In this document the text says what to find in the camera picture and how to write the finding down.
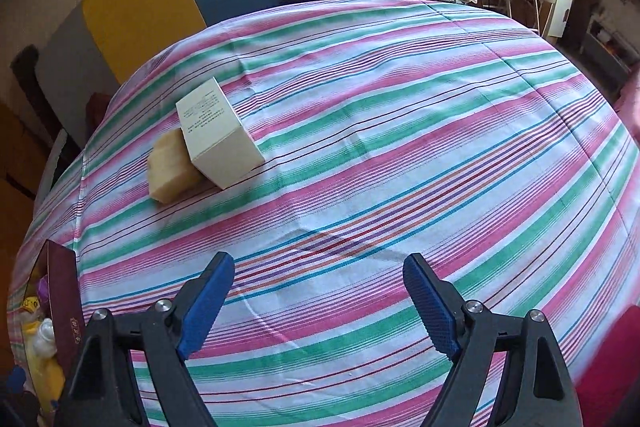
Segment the gold tin box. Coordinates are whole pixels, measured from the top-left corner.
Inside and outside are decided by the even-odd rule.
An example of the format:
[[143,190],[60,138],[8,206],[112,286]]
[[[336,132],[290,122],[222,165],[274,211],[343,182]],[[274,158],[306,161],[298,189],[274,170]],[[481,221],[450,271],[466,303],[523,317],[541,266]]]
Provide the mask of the gold tin box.
[[[26,297],[36,296],[40,300],[44,318],[50,317],[53,322],[56,342],[56,358],[62,367],[65,378],[70,375],[75,357],[84,335],[85,320],[82,315],[80,292],[77,280],[76,255],[70,249],[51,241],[45,241],[36,257],[34,267],[28,273],[27,285],[18,294],[17,332],[22,342],[23,361],[20,365],[26,373],[26,387],[38,399],[32,379],[30,378],[26,351],[32,346],[30,335],[22,331],[18,311]],[[54,406],[51,416],[44,415],[40,407],[40,419],[47,425],[53,423],[53,416],[58,403]]]

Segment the yellow sponge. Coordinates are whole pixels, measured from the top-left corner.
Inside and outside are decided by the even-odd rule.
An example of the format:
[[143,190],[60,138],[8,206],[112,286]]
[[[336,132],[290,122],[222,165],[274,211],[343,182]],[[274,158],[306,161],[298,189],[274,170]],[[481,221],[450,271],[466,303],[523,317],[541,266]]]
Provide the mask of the yellow sponge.
[[192,164],[180,128],[162,134],[148,157],[149,194],[155,202],[171,204],[204,179]]
[[51,416],[65,384],[62,367],[56,358],[41,358],[31,345],[28,345],[25,351],[32,387],[35,389],[41,410],[44,415]]

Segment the dark red cushion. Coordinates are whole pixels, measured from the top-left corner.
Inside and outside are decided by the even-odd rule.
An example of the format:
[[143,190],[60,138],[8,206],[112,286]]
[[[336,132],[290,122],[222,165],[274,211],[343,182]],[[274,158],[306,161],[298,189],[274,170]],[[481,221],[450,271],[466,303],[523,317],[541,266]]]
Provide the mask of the dark red cushion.
[[105,93],[93,93],[86,104],[86,138],[89,139],[103,121],[108,106],[111,103],[111,95]]

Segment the striped tablecloth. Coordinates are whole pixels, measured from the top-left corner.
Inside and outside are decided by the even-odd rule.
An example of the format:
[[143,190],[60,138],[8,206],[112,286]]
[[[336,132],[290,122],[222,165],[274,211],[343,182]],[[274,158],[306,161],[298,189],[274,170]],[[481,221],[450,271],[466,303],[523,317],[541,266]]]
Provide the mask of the striped tablecloth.
[[[150,199],[180,98],[216,79],[265,161]],[[639,150],[548,42],[468,6],[337,0],[226,20],[149,60],[52,188],[17,254],[73,249],[82,309],[145,309],[217,251],[228,300],[189,362],[221,426],[416,426],[446,378],[405,257],[494,312],[547,315],[580,375],[639,300]]]

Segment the white plastic ball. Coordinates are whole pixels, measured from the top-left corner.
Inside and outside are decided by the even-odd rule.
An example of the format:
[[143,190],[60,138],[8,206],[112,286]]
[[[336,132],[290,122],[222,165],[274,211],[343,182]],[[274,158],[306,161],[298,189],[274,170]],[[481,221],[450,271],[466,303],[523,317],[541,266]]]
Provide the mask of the white plastic ball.
[[32,349],[39,358],[52,359],[56,355],[56,342],[53,322],[50,317],[43,319],[32,338]]

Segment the yellow sock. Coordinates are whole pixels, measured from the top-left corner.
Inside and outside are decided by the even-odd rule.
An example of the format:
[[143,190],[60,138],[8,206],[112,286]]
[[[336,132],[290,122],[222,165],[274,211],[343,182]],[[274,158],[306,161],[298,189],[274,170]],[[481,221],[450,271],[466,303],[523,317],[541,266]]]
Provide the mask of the yellow sock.
[[20,319],[22,331],[32,335],[44,319],[40,300],[36,296],[26,297],[21,303],[18,318]]

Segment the cream cardboard box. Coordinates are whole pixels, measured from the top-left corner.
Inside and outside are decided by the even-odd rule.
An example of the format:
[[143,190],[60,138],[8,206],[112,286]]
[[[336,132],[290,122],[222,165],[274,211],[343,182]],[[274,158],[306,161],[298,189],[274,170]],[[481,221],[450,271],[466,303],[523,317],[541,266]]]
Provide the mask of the cream cardboard box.
[[265,162],[215,77],[176,103],[192,164],[225,190]]

